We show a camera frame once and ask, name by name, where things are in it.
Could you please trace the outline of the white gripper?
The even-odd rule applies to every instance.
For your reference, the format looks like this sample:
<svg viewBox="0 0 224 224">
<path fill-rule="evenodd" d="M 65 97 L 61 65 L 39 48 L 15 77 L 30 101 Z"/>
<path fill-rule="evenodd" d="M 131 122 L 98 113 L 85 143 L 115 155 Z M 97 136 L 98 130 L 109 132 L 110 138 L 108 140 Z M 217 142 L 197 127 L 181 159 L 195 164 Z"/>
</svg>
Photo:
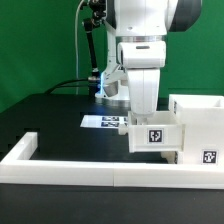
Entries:
<svg viewBox="0 0 224 224">
<path fill-rule="evenodd" d="M 132 113 L 135 116 L 151 116 L 157 108 L 166 43 L 120 42 L 117 50 L 118 61 L 127 74 Z"/>
</svg>

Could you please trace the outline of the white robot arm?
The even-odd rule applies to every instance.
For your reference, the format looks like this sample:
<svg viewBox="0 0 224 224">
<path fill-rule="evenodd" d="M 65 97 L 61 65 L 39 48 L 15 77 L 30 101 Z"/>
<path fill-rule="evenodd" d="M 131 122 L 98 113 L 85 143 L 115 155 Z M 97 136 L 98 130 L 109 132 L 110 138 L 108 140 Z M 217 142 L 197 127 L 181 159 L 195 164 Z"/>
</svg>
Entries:
<svg viewBox="0 0 224 224">
<path fill-rule="evenodd" d="M 97 98 L 128 102 L 137 118 L 157 108 L 160 69 L 169 32 L 184 32 L 199 18 L 202 0 L 106 0 L 107 66 Z"/>
</svg>

